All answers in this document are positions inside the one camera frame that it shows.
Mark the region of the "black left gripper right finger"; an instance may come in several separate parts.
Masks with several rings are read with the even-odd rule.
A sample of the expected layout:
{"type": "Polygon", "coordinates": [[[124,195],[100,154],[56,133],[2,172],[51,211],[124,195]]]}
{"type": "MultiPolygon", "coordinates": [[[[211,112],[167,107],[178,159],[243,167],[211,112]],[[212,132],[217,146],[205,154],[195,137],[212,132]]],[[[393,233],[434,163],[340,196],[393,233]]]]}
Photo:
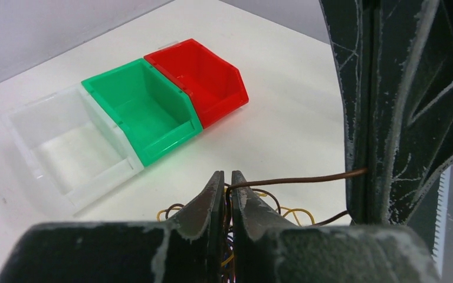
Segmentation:
{"type": "Polygon", "coordinates": [[[300,227],[232,172],[237,282],[439,282],[431,253],[407,226],[300,227]]]}

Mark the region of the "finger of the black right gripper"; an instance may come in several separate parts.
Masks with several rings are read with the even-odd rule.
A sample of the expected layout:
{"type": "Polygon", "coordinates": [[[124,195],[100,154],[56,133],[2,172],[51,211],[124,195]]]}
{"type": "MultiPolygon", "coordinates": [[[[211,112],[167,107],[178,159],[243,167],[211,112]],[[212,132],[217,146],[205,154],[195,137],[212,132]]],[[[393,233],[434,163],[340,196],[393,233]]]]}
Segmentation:
{"type": "Polygon", "coordinates": [[[453,163],[453,1],[382,1],[373,221],[406,223],[453,163]]]}
{"type": "Polygon", "coordinates": [[[367,168],[372,2],[321,1],[320,6],[342,98],[345,169],[367,168]]]}

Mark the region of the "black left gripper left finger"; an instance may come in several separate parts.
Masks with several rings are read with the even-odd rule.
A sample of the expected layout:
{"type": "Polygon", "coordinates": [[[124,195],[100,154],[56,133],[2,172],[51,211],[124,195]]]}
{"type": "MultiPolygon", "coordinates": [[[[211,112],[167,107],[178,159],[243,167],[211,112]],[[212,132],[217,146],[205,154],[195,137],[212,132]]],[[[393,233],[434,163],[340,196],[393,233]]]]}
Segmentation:
{"type": "Polygon", "coordinates": [[[161,222],[50,222],[30,227],[0,282],[219,282],[224,173],[161,222]]]}

